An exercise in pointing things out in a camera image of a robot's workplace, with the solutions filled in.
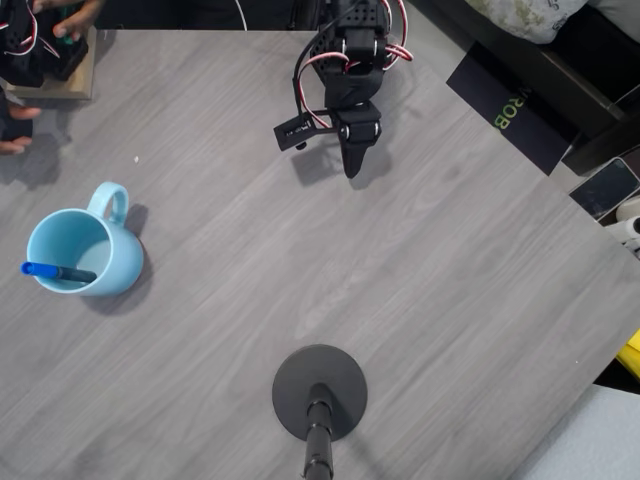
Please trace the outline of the person's right hand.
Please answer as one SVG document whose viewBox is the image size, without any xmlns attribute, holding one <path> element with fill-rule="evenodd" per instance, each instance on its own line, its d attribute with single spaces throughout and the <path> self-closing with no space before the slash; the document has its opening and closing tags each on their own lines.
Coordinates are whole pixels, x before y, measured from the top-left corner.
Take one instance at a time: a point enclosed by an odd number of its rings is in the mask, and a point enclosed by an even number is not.
<svg viewBox="0 0 640 480">
<path fill-rule="evenodd" d="M 22 106 L 17 103 L 8 103 L 8 112 L 16 120 L 33 120 L 40 115 L 41 110 L 36 107 Z M 32 143 L 30 136 L 17 137 L 11 141 L 1 142 L 2 155 L 17 155 L 24 152 L 25 148 Z"/>
</svg>

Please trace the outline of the person's left hand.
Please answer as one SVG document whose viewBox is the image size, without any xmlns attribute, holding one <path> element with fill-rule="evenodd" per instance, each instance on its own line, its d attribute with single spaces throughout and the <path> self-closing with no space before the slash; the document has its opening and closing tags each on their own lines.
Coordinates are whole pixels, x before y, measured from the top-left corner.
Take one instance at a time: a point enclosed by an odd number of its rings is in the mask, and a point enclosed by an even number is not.
<svg viewBox="0 0 640 480">
<path fill-rule="evenodd" d="M 44 10 L 76 4 L 80 4 L 80 9 L 56 24 L 53 34 L 57 38 L 69 36 L 73 41 L 77 41 L 93 25 L 104 7 L 105 0 L 34 0 L 32 11 L 37 14 Z"/>
</svg>

